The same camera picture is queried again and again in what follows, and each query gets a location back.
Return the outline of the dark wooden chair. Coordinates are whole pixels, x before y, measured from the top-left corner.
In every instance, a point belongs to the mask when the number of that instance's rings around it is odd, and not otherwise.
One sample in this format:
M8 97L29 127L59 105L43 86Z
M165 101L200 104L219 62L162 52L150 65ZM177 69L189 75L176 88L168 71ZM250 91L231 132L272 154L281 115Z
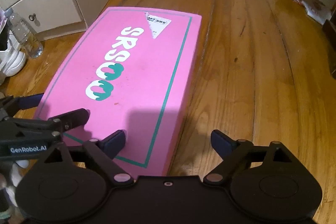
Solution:
M336 54L336 36L335 36L335 9L331 13L331 18L325 20L322 30L329 41L328 58L330 74L335 79L335 54Z

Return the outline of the pink shoe box lid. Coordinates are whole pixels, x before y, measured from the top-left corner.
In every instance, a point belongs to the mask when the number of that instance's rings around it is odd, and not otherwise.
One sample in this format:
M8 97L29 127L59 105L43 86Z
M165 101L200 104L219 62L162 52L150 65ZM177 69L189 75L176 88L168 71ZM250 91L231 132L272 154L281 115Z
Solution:
M67 145L117 130L115 162L133 177L168 173L185 114L202 18L173 10L109 7L68 54L36 109L48 118L84 108L84 127Z

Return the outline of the white sneaker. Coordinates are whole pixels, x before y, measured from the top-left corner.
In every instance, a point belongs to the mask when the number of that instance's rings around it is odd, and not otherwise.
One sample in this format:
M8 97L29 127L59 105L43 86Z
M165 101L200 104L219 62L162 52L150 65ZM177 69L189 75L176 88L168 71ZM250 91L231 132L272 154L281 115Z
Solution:
M6 77L16 75L26 63L26 54L11 31L8 33L7 49L1 51L1 72Z

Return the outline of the clear plastic water bottle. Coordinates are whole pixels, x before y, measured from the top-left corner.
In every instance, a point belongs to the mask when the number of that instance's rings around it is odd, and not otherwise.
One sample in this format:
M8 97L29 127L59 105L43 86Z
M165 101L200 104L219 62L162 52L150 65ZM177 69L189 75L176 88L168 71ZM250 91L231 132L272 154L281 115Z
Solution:
M12 8L8 8L5 11L5 17L7 18L9 29L29 57L32 59L39 57L43 52L43 45L37 39L26 21L15 13Z

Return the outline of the red white paper litter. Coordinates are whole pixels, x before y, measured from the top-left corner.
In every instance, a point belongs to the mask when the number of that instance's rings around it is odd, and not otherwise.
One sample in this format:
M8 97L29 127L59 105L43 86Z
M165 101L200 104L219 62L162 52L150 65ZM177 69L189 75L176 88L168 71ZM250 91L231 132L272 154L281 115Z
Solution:
M323 5L318 0L293 0L300 6L305 8L307 16L323 25L327 20L330 20L331 10Z

